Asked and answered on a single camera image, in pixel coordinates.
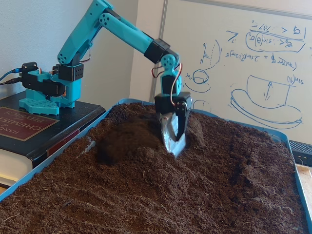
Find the black cable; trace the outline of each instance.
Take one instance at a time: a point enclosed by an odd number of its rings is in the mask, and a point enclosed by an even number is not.
[[[1,78],[0,81],[3,80],[7,75],[11,74],[11,73],[19,73],[20,72],[20,68],[15,68],[7,73],[5,73]]]
[[[13,78],[13,79],[10,79],[6,82],[0,83],[0,85],[15,84],[15,83],[21,82],[21,79],[22,79],[21,77]]]

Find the wire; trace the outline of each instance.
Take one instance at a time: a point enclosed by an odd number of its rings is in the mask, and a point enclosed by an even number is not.
[[[17,77],[17,78],[13,78],[13,79],[10,79],[6,82],[3,82],[3,83],[0,83],[0,85],[5,85],[5,84],[15,84],[17,82],[21,82],[21,77]]]
[[[89,48],[89,58],[88,58],[88,59],[86,59],[86,60],[80,61],[80,62],[84,63],[84,62],[89,61],[90,59],[91,59],[91,52],[90,52],[90,48]]]
[[[57,69],[54,69],[54,70],[50,71],[49,73],[50,73],[50,74],[53,74],[53,72],[58,72],[58,70],[57,70]]]
[[[151,69],[151,74],[152,74],[152,76],[153,76],[154,78],[157,78],[157,77],[159,77],[159,75],[160,75],[161,73],[164,73],[164,72],[160,72],[160,73],[158,73],[157,76],[154,75],[154,70],[155,70],[155,69],[158,69],[158,68],[161,68],[161,67],[162,67],[162,66],[160,66],[160,67],[153,67],[153,68]]]
[[[174,82],[173,82],[173,84],[172,84],[172,86],[171,86],[171,92],[170,92],[170,102],[171,102],[171,104],[172,104],[173,106],[176,106],[176,105],[175,105],[174,102],[172,101],[172,92],[173,92],[173,90],[174,90],[174,85],[175,85],[177,79],[180,77],[180,75],[181,75],[181,73],[182,73],[182,67],[183,67],[182,63],[180,63],[179,66],[180,66],[179,73],[177,74],[177,76],[176,76],[176,78],[175,78],[175,80],[174,80]]]
[[[1,78],[0,78],[0,81],[3,80],[7,75],[13,73],[12,71],[9,71],[7,73],[5,73]]]

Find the soil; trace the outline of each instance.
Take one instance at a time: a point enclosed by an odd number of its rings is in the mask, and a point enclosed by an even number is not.
[[[308,233],[294,160],[283,144],[191,112],[187,147],[174,159],[154,111],[114,107],[87,134],[99,148],[106,142],[106,156],[96,147],[79,156],[89,141],[75,141],[0,203],[0,233]]]

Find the blue tray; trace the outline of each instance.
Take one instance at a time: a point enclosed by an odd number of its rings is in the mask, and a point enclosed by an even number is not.
[[[122,99],[120,100],[116,105],[120,105],[120,104],[129,104],[129,103],[141,103],[142,105],[154,105],[154,103],[151,102],[145,102],[145,101],[141,101],[141,100],[137,100],[137,99]],[[92,124],[90,124],[87,128],[85,128],[82,132],[80,132],[75,138],[73,138],[72,140],[70,140],[67,144],[65,144],[62,148],[60,148],[58,151],[56,151],[53,155],[51,155],[49,158],[47,158],[44,162],[42,162],[39,166],[35,167],[31,172],[29,172],[27,175],[25,175],[22,179],[20,179],[18,182],[16,182],[14,185],[12,185],[10,188],[8,188],[3,194],[0,195],[0,202],[5,199],[7,196],[11,195],[19,186],[27,183],[28,181],[30,181],[35,174],[41,172],[45,167],[49,166],[53,160],[58,157],[60,154],[63,153],[63,151],[70,145],[72,144],[76,139],[78,138],[82,138],[84,137],[88,131],[97,126],[103,119],[106,118],[106,116],[109,114],[111,109],[109,109],[106,113],[104,113],[102,116],[100,116],[97,120],[95,120]],[[193,112],[197,112],[200,114],[204,114],[210,117],[215,117],[215,118],[219,118],[218,116],[208,113],[206,111],[202,111],[202,110],[192,110]],[[231,121],[234,123],[238,123],[247,127],[251,127],[251,128],[256,128],[259,129],[261,131],[267,132],[274,141],[276,142],[283,142],[286,144],[287,148],[290,150],[291,154],[292,154],[292,150],[289,144],[289,140],[288,137],[279,131],[276,130],[272,130],[272,129],[268,129],[268,128],[262,128],[262,127],[258,127],[258,126],[253,126],[250,124],[245,124],[245,123],[240,123],[240,122],[236,122],[236,121]],[[305,213],[306,213],[306,218],[307,218],[307,222],[308,222],[308,228],[309,228],[309,233],[312,234],[312,218],[309,214],[309,210],[308,210],[308,206],[307,206],[307,202],[306,202],[306,198],[304,196],[304,192],[302,189],[302,183],[300,181],[300,177],[299,177],[299,173],[297,168],[295,168],[295,177],[296,177],[296,182],[297,182],[297,187],[298,187],[298,191],[299,191],[299,195],[301,198],[301,202],[303,204]]]

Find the robotic arm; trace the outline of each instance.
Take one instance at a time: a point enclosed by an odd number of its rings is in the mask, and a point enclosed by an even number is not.
[[[161,94],[155,97],[156,112],[164,118],[169,118],[168,114],[178,117],[178,141],[185,132],[192,105],[190,93],[181,92],[182,64],[179,55],[163,40],[153,39],[119,16],[106,0],[93,0],[59,52],[58,64],[52,72],[38,70],[36,63],[23,64],[25,72],[21,81],[26,88],[26,98],[19,101],[19,106],[32,114],[52,115],[58,115],[61,107],[74,108],[81,93],[84,67],[81,60],[102,27],[140,51],[154,64],[161,63],[165,71],[160,78]]]

